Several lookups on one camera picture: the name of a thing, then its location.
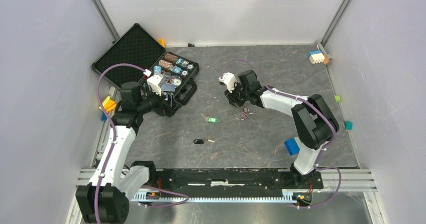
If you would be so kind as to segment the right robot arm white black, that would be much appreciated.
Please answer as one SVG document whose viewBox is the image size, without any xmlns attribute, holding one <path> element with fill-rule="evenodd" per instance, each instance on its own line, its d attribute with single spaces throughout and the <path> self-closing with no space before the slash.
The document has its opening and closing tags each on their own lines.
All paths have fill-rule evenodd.
<svg viewBox="0 0 426 224">
<path fill-rule="evenodd" d="M 290 182 L 297 188 L 305 187 L 315 172 L 321 151 L 339 131 L 339 124 L 324 98 L 319 94 L 292 95 L 267 85 L 261 86 L 253 70 L 238 76 L 223 73 L 219 82 L 227 88 L 225 96 L 235 107 L 250 102 L 293 118 L 297 137 L 287 140 L 287 149 L 297 157 L 290 166 Z"/>
</svg>

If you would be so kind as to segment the keyring with bunch of keys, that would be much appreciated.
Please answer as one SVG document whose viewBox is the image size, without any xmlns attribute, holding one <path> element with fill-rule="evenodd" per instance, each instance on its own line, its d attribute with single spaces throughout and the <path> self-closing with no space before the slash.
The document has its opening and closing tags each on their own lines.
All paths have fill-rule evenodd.
<svg viewBox="0 0 426 224">
<path fill-rule="evenodd" d="M 242 107 L 235 107 L 232 112 L 232 116 L 239 121 L 243 121 L 246 119 L 252 119 L 253 115 L 255 115 L 255 111 L 251 111 L 247 105 L 243 105 Z"/>
</svg>

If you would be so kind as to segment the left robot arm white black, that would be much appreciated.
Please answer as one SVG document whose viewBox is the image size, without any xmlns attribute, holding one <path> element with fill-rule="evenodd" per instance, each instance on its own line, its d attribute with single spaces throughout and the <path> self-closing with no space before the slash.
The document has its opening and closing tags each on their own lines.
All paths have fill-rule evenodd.
<svg viewBox="0 0 426 224">
<path fill-rule="evenodd" d="M 160 97 L 143 93 L 137 82 L 121 86 L 121 101 L 112 116 L 112 127 L 103 154 L 93 176 L 79 185 L 76 200 L 86 223 L 124 223 L 130 201 L 142 187 L 160 187 L 152 161 L 134 161 L 126 175 L 122 174 L 126 156 L 134 142 L 143 115 L 160 104 Z"/>
</svg>

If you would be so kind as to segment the key with green tag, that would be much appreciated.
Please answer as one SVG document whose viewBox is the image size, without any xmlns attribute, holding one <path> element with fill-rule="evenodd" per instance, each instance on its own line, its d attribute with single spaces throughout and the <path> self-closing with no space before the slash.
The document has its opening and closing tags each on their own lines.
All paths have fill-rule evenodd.
<svg viewBox="0 0 426 224">
<path fill-rule="evenodd" d="M 208 116 L 205 116 L 204 114 L 202 114 L 201 115 L 203 118 L 204 118 L 204 120 L 206 121 L 206 122 L 208 122 L 208 123 L 217 123 L 219 120 L 217 119 L 217 118 L 214 118 L 214 117 L 208 117 Z"/>
</svg>

